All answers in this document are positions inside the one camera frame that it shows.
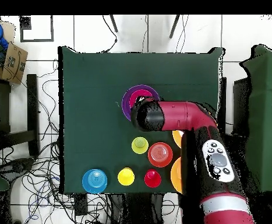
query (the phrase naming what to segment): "cardboard box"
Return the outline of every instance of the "cardboard box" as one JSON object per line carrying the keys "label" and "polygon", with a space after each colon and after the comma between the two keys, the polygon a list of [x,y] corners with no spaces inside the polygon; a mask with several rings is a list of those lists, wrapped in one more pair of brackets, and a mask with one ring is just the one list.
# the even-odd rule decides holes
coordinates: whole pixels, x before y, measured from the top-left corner
{"label": "cardboard box", "polygon": [[8,44],[4,67],[0,67],[0,79],[21,84],[28,52],[11,42]]}
{"label": "cardboard box", "polygon": [[3,37],[8,42],[4,67],[0,67],[0,79],[21,84],[28,52],[13,44],[15,38],[13,24],[0,20],[0,25],[3,28]]}

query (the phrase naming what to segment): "purple ring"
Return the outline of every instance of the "purple ring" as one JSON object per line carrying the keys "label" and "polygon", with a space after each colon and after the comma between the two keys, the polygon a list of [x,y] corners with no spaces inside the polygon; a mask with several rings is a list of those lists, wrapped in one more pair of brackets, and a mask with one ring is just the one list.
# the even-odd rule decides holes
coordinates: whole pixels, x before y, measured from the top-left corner
{"label": "purple ring", "polygon": [[131,95],[133,94],[133,92],[139,90],[139,89],[144,89],[149,91],[154,98],[156,98],[157,100],[160,100],[157,92],[150,86],[147,85],[137,85],[134,87],[131,87],[128,91],[125,92],[123,98],[122,98],[122,103],[121,103],[121,107],[122,107],[122,111],[125,115],[125,117],[130,121],[130,105],[129,105],[129,98],[131,97]]}

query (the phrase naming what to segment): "red cup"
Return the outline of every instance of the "red cup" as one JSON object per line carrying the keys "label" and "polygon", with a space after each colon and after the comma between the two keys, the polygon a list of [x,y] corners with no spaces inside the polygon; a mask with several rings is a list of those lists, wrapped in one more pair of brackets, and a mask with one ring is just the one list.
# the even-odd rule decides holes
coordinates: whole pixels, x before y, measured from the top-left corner
{"label": "red cup", "polygon": [[173,151],[168,144],[157,142],[148,150],[148,160],[155,167],[165,167],[173,158]]}
{"label": "red cup", "polygon": [[161,176],[155,169],[149,169],[145,174],[144,181],[148,187],[158,187],[161,184]]}

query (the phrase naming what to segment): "white stripe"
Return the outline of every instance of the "white stripe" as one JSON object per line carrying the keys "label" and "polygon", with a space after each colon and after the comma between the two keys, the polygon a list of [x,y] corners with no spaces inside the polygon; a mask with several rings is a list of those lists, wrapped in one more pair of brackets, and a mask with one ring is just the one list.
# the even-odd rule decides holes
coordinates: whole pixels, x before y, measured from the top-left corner
{"label": "white stripe", "polygon": [[214,197],[203,202],[200,207],[203,207],[204,214],[207,215],[217,211],[244,211],[250,214],[249,206],[242,198],[232,196]]}

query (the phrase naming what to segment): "white tile floor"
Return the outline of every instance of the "white tile floor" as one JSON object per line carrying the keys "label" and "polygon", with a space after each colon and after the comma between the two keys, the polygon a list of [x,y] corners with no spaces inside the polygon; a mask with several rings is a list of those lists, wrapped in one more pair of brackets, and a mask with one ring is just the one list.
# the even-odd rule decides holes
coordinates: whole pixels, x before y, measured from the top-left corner
{"label": "white tile floor", "polygon": [[[54,71],[56,63],[53,60],[58,58],[57,47],[69,46],[78,52],[95,53],[110,48],[114,43],[114,36],[105,25],[102,16],[53,16],[54,42],[20,42],[20,29],[18,16],[2,16],[2,20],[9,21],[16,26],[15,44],[28,51],[27,64],[22,82],[25,83],[27,74],[37,74],[41,76]],[[143,36],[147,29],[145,15],[114,15],[119,32],[116,34],[118,42],[111,50],[112,53],[124,53],[127,51],[142,51]],[[250,57],[250,49],[256,44],[265,44],[272,48],[272,16],[260,15],[184,15],[185,44],[182,49],[184,36],[182,31],[182,18],[179,19],[174,36],[169,38],[175,15],[149,15],[149,52],[167,53],[175,52],[178,39],[181,39],[177,51],[183,53],[206,53],[213,47],[224,47],[226,53],[223,58],[223,76],[227,77],[227,116],[226,122],[233,123],[233,95],[232,87],[234,81],[246,77],[246,72],[239,66],[239,62]],[[105,16],[107,23],[113,30],[109,16]],[[24,39],[48,39],[50,38],[50,17],[31,16],[32,30],[24,30]],[[147,34],[145,36],[143,52],[147,52]],[[58,114],[58,72],[43,76],[38,79],[39,100],[51,112],[54,108],[54,101],[43,93],[41,87],[44,82],[45,91],[56,101],[51,121],[59,128]],[[23,85],[12,85],[10,94],[10,125],[12,132],[22,131],[27,128],[27,97],[26,89]],[[40,133],[43,134],[48,119],[44,109],[40,107]],[[226,126],[227,132],[231,133],[232,126]],[[56,141],[57,135],[40,135],[41,147],[49,144],[51,140]],[[11,159],[28,157],[27,144],[16,145],[15,152],[10,155]],[[40,160],[49,157],[49,151],[41,155]],[[23,179],[24,184],[30,190],[32,187],[27,183],[27,178]],[[27,191],[19,178],[12,190],[12,216],[24,222],[29,216],[27,204],[32,192]],[[176,194],[166,194],[164,200],[171,200],[178,204]],[[169,201],[163,206],[163,214],[172,211],[164,216],[165,224],[181,224],[181,209],[175,209]],[[34,218],[28,224],[44,224],[45,218],[50,214],[51,207],[41,207],[36,212]],[[73,224],[66,216],[64,209],[56,209],[51,215],[52,221],[47,220],[46,224]],[[105,221],[106,214],[100,212],[99,219]]]}

